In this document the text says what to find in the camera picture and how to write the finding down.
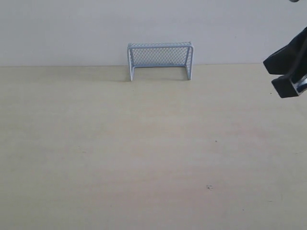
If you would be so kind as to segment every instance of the black object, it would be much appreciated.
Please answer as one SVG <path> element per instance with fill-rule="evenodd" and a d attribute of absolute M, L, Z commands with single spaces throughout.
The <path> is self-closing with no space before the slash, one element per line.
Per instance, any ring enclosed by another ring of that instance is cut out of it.
<path fill-rule="evenodd" d="M 307 27 L 263 64 L 270 74 L 282 75 L 272 80 L 281 98 L 298 97 L 307 90 Z"/>

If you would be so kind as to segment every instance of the white wall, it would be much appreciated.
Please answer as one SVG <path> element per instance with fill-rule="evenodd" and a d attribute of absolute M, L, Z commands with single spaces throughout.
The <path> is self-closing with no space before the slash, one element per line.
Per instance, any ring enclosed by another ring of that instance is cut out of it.
<path fill-rule="evenodd" d="M 307 1 L 4 0 L 0 66 L 126 65 L 128 42 L 192 41 L 196 64 L 255 63 L 306 22 Z"/>

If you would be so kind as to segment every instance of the light wood surface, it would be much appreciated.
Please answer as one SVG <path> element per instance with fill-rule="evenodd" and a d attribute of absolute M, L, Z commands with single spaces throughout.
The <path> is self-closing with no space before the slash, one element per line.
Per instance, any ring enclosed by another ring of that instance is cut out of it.
<path fill-rule="evenodd" d="M 0 68 L 0 229 L 302 230 L 307 93 L 262 65 Z"/>

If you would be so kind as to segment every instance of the miniature soccer goal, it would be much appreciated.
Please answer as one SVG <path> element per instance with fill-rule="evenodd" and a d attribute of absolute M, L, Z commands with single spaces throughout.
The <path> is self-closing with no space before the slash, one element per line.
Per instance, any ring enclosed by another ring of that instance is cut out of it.
<path fill-rule="evenodd" d="M 145 67 L 185 67 L 191 80 L 194 56 L 191 42 L 129 43 L 127 53 L 131 81 L 134 69 Z"/>

